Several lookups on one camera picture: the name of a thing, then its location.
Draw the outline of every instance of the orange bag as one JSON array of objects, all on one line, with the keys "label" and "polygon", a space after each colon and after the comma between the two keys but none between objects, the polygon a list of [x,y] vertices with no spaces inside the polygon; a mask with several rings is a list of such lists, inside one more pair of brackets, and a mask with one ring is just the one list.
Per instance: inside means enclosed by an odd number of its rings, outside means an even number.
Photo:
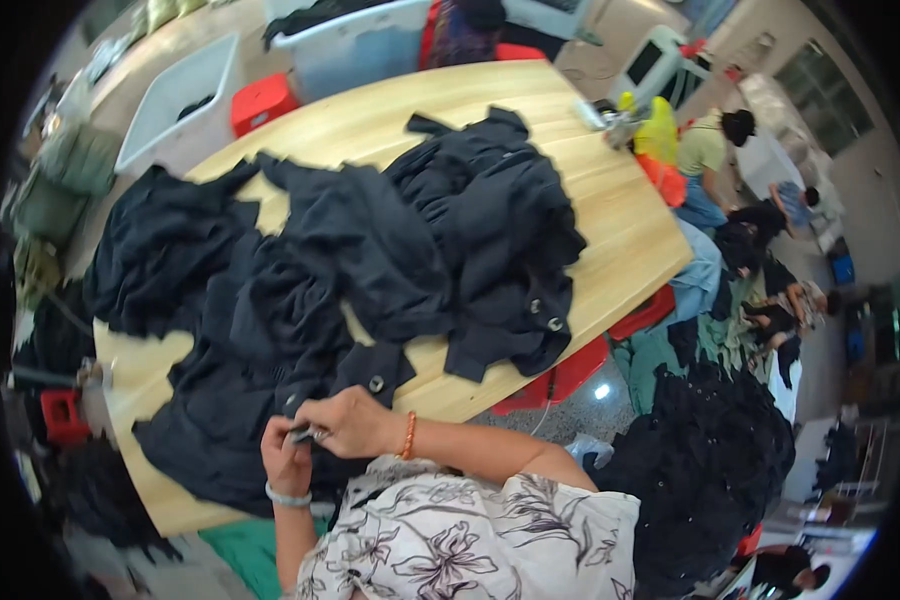
[{"label": "orange bag", "polygon": [[637,154],[636,162],[640,163],[653,187],[663,196],[663,202],[675,209],[686,200],[687,180],[677,167],[653,160],[647,154]]}]

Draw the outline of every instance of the window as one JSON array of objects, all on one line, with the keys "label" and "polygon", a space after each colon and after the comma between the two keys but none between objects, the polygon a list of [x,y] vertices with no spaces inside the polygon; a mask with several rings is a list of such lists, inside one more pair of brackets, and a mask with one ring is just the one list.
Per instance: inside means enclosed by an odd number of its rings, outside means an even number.
[{"label": "window", "polygon": [[776,80],[831,157],[874,128],[863,102],[813,39],[780,69]]}]

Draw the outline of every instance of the pile of black clothing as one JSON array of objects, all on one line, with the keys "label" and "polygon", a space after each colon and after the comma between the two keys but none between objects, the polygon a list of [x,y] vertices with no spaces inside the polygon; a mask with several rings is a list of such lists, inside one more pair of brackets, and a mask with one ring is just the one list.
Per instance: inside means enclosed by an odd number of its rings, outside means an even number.
[{"label": "pile of black clothing", "polygon": [[[118,199],[85,289],[110,330],[189,331],[173,397],[137,422],[144,455],[197,498],[273,513],[259,444],[270,416],[362,385],[391,406],[413,378],[404,342],[447,335],[447,373],[480,381],[508,359],[525,376],[569,344],[572,280],[586,246],[549,158],[512,112],[430,139],[384,173],[301,167],[259,154],[203,184],[150,168]],[[234,194],[259,170],[289,192],[283,231]],[[371,347],[353,342],[346,299]],[[314,498],[339,498],[366,462],[314,448]]]},{"label": "pile of black clothing", "polygon": [[857,471],[857,436],[852,427],[838,420],[826,432],[826,446],[830,449],[826,460],[816,461],[814,492],[824,494],[838,483],[847,481]]},{"label": "pile of black clothing", "polygon": [[330,19],[391,2],[394,0],[316,0],[308,8],[298,8],[287,16],[267,23],[264,31],[264,52],[270,52],[271,43],[277,34],[292,36]]},{"label": "pile of black clothing", "polygon": [[767,386],[704,357],[679,377],[661,365],[653,410],[613,441],[602,492],[640,498],[633,566],[652,596],[688,594],[730,563],[780,497],[795,459],[790,423]]},{"label": "pile of black clothing", "polygon": [[182,561],[180,552],[156,531],[124,459],[106,438],[63,452],[60,472],[49,494],[67,517],[87,533],[107,538],[118,548],[140,548],[151,562],[151,547]]}]

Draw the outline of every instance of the yellow shirt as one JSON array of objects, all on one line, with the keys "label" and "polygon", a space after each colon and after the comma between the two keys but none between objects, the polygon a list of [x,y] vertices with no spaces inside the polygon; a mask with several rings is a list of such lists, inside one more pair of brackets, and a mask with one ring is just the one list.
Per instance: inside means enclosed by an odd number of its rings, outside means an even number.
[{"label": "yellow shirt", "polygon": [[676,146],[676,168],[684,175],[696,176],[704,167],[719,171],[727,155],[727,138],[720,127],[723,113],[711,110],[683,132]]}]

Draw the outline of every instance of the woman's hand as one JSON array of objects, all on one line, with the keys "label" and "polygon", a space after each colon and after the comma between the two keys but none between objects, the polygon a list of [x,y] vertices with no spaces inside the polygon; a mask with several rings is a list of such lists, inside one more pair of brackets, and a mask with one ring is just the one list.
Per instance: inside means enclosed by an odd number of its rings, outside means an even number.
[{"label": "woman's hand", "polygon": [[327,432],[319,444],[339,458],[376,458],[398,454],[407,437],[408,417],[380,405],[361,386],[325,400],[307,400],[291,426],[309,424]]},{"label": "woman's hand", "polygon": [[260,454],[270,488],[281,496],[303,498],[310,490],[313,464],[309,443],[291,443],[287,434],[293,426],[286,416],[271,416],[260,442]]}]

